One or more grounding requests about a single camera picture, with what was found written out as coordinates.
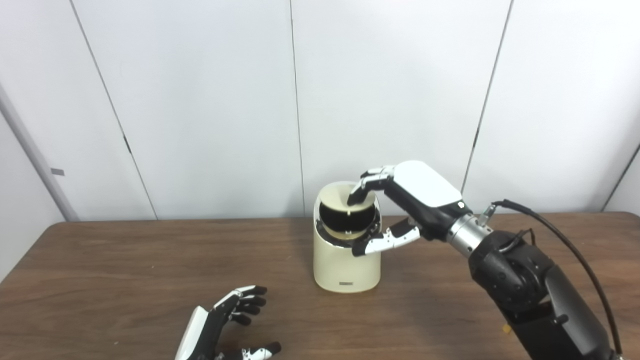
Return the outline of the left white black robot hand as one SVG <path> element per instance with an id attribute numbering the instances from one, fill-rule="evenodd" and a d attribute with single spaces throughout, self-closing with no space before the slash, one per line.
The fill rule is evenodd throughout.
<path id="1" fill-rule="evenodd" d="M 258 315 L 266 305 L 267 292 L 267 287 L 261 285 L 245 285 L 231 290 L 210 309 L 196 306 L 174 356 L 176 360 L 269 360 L 280 353 L 282 345 L 278 341 L 237 350 L 217 349 L 224 326 L 229 322 L 249 326 L 249 316 Z"/>

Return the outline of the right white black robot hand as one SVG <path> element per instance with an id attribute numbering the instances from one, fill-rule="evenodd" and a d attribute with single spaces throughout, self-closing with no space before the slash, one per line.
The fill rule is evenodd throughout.
<path id="1" fill-rule="evenodd" d="M 350 191 L 347 205 L 363 203 L 374 191 L 382 191 L 406 212 L 407 218 L 369 240 L 355 243 L 351 248 L 354 257 L 400 248 L 418 239 L 445 242 L 457 223 L 473 216 L 461 192 L 422 161 L 366 171 Z"/>

